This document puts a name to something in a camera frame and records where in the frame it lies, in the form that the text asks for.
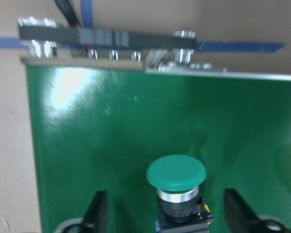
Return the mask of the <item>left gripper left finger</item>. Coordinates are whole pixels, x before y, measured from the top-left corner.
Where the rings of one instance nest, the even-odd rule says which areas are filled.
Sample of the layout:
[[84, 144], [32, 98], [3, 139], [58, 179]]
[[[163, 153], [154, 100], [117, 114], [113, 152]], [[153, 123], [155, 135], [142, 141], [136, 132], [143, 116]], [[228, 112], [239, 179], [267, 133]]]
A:
[[107, 191], [97, 191], [81, 223], [82, 233], [106, 233], [109, 225]]

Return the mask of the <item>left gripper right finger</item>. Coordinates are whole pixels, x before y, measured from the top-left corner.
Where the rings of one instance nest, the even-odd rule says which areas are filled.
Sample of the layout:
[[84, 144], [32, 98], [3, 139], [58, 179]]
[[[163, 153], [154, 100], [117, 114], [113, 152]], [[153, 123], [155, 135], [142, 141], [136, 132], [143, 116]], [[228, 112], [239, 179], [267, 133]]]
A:
[[236, 189], [224, 190], [224, 217], [232, 233], [253, 233], [259, 223], [257, 214]]

